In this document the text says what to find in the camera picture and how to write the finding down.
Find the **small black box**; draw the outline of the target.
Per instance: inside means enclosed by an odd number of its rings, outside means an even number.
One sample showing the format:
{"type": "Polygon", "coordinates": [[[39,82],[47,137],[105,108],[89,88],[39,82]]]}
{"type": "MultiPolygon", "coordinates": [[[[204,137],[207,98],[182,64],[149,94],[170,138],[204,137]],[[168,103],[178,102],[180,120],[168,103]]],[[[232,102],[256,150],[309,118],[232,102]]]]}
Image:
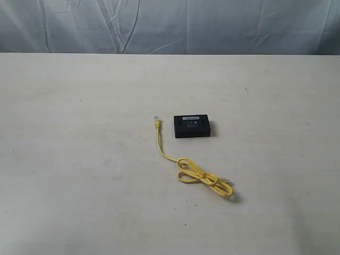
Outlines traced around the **small black box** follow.
{"type": "Polygon", "coordinates": [[[175,115],[174,133],[177,139],[209,137],[211,128],[208,115],[175,115]]]}

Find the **white backdrop curtain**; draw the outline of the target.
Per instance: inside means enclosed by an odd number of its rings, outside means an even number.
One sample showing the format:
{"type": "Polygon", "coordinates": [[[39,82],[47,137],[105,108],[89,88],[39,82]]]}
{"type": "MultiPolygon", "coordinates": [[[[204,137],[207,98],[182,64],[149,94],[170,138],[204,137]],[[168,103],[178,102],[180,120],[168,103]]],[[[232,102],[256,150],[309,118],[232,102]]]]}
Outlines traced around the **white backdrop curtain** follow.
{"type": "Polygon", "coordinates": [[[1,51],[339,54],[339,1],[1,1],[1,51]]]}

